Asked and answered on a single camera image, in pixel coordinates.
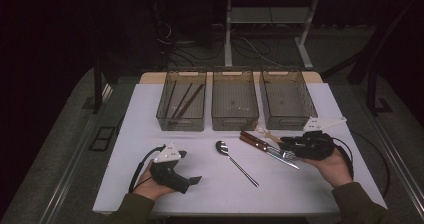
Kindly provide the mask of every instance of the metal spoon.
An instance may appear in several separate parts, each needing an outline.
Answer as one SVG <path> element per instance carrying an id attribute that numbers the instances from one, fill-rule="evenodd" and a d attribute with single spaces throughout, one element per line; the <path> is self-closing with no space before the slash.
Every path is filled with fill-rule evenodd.
<path id="1" fill-rule="evenodd" d="M 244 171 L 243 168 L 241 168 L 241 166 L 239 166 L 239 164 L 237 164 L 237 162 L 233 160 L 233 158 L 231 158 L 231 156 L 228 154 L 228 147 L 227 147 L 227 144 L 225 144 L 225 142 L 217 141 L 215 144 L 215 147 L 216 147 L 216 150 L 219 153 L 221 153 L 221 155 L 224 155 L 230 158 L 230 160 L 238 167 L 238 169 L 240 169 L 241 172 L 243 172 L 243 174 L 253 183 L 253 185 L 255 185 L 255 187 L 259 186 L 259 183 L 256 182 L 251 176 L 249 176 L 249 174 L 247 174 L 247 172 Z"/>

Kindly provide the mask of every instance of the green sleeve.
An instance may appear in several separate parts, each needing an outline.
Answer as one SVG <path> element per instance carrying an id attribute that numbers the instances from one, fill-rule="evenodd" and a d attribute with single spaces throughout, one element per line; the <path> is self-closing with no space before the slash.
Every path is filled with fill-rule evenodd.
<path id="1" fill-rule="evenodd" d="M 154 201 L 146 197 L 126 194 L 119 209 L 110 214 L 103 224 L 145 224 L 153 205 Z"/>
<path id="2" fill-rule="evenodd" d="M 389 211 L 374 203 L 357 182 L 337 187 L 332 193 L 340 208 L 342 223 L 396 223 Z"/>

